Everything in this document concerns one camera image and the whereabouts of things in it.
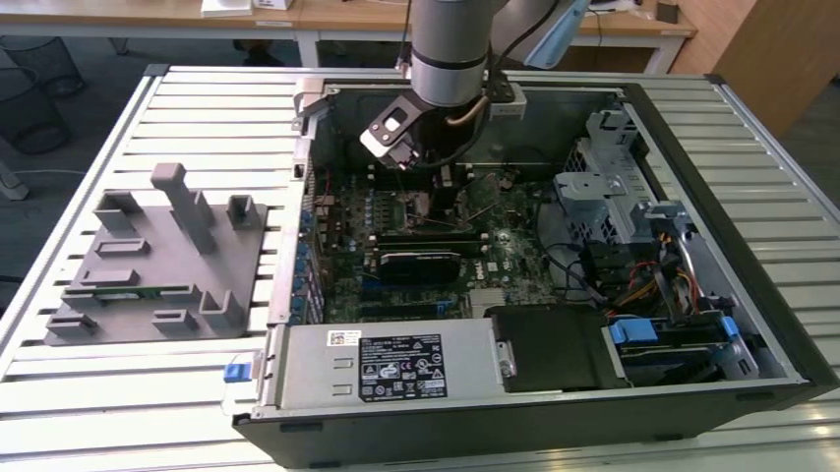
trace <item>blue tab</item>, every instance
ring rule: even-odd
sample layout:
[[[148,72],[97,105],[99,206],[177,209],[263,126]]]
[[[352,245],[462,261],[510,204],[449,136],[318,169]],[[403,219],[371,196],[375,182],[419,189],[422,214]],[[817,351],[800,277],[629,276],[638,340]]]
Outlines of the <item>blue tab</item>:
[[[446,315],[446,310],[453,306],[451,300],[439,300],[437,302],[437,315],[442,317]]]
[[[251,381],[251,363],[228,364],[224,366],[224,383],[236,384]]]
[[[613,337],[613,342],[616,344],[624,344],[628,342],[628,336],[625,336],[625,331],[617,324],[609,326],[609,335]]]
[[[729,337],[729,339],[738,337],[740,330],[737,329],[737,324],[734,324],[734,320],[732,319],[732,317],[722,317],[721,324],[724,325],[725,335]]]
[[[609,326],[609,333],[613,336],[616,344],[625,342],[654,342],[658,341],[653,323],[650,320],[633,318],[630,320],[618,320]]]

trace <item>blue latch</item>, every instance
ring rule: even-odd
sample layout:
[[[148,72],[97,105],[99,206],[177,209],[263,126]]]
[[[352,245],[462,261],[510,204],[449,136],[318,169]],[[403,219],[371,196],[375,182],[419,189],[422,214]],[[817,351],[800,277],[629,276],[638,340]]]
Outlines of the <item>blue latch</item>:
[[[658,341],[653,323],[645,319],[618,320],[609,326],[609,334],[616,344]]]
[[[437,302],[437,315],[439,317],[446,315],[446,310],[453,306],[451,300],[441,300]]]
[[[303,226],[308,226],[312,222],[312,213],[310,213],[306,209],[300,211],[300,224]]]
[[[729,340],[737,338],[740,335],[740,330],[737,329],[737,324],[734,323],[732,317],[722,317],[721,325],[724,325],[725,335],[728,336]]]
[[[224,383],[236,384],[251,381],[251,363],[228,364],[224,366]]]
[[[291,311],[299,312],[306,307],[306,301],[300,297],[291,297]]]

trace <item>power supply label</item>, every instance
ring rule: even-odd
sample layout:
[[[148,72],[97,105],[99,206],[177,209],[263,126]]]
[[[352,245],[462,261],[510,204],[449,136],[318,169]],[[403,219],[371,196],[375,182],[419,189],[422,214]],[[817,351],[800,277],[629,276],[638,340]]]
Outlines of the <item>power supply label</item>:
[[[358,397],[374,401],[446,396],[439,334],[362,337],[358,342]]]

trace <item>slatted metal table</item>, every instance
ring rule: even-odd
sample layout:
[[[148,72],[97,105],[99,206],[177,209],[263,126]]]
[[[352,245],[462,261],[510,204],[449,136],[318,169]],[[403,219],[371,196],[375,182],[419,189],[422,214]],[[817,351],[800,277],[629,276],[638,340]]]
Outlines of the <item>slatted metal table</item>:
[[[514,73],[519,82],[546,73]],[[299,78],[392,78],[387,71],[172,67],[144,77],[0,322],[0,471],[282,470],[231,428],[254,404],[250,384],[224,390],[222,367],[264,347],[283,203],[299,146],[291,129]],[[836,208],[726,86],[701,77],[551,74],[640,82],[752,250],[833,366],[840,365],[840,218]],[[155,164],[180,162],[211,204],[250,193],[270,207],[248,337],[48,347],[40,340],[63,285],[88,251],[104,190],[164,205]],[[664,188],[668,177],[657,168]],[[840,391],[750,415],[693,440],[618,444],[351,470],[482,471],[840,469]]]

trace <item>mesh trash bin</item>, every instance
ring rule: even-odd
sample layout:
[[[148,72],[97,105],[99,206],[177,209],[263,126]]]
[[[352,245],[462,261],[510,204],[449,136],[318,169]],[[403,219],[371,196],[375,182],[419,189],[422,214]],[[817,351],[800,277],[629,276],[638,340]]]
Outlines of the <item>mesh trash bin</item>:
[[[15,64],[39,73],[49,96],[67,96],[84,88],[84,80],[60,37],[0,36],[0,49]]]
[[[61,115],[31,69],[0,68],[0,136],[24,154],[53,150],[69,139]]]

